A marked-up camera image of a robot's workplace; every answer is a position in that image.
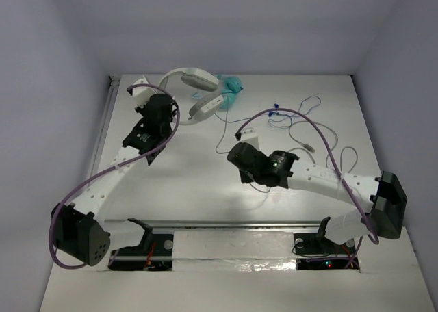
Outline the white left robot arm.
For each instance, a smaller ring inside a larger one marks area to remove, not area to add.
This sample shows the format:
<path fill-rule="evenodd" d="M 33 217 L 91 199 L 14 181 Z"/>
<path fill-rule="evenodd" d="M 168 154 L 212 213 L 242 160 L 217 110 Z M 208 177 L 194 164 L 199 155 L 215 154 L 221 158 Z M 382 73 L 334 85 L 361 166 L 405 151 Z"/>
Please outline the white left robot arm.
<path fill-rule="evenodd" d="M 56 205 L 49 227 L 49 252 L 65 270 L 108 262 L 115 250 L 137 253 L 152 245 L 151 228 L 136 217 L 112 224 L 112 207 L 128 201 L 142 177 L 179 127 L 179 107 L 167 92 L 143 98 L 136 107 L 141 119 L 123 140 L 113 162 L 79 184 Z"/>

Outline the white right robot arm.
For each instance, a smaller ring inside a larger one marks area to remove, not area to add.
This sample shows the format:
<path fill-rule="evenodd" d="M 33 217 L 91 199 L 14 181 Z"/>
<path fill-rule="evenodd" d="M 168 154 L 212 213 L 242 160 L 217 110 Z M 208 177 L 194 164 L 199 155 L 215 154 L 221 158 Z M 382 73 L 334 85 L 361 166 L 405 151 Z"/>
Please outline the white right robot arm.
<path fill-rule="evenodd" d="M 407 195 L 391 172 L 384 171 L 379 177 L 337 172 L 285 151 L 264 155 L 246 142 L 237 143 L 227 160 L 239 170 L 242 183 L 313 192 L 353 205 L 353 211 L 321 221 L 315 242 L 323 252 L 363 236 L 401 236 Z"/>

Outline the white grey over-ear headphones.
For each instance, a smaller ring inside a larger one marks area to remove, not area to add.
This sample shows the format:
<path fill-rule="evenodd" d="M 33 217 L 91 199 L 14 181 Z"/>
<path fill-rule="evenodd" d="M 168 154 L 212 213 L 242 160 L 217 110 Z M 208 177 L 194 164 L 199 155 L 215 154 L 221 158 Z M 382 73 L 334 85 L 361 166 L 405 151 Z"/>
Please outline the white grey over-ear headphones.
<path fill-rule="evenodd" d="M 224 102 L 224 97 L 219 93 L 219 79 L 199 68 L 176 68 L 167 72 L 160 80 L 159 88 L 165 90 L 168 80 L 174 76 L 180 75 L 181 81 L 198 91 L 205 92 L 197 102 L 191 106 L 188 112 L 188 119 L 180 122 L 180 125 L 188 126 L 200 123 L 212 117 Z"/>

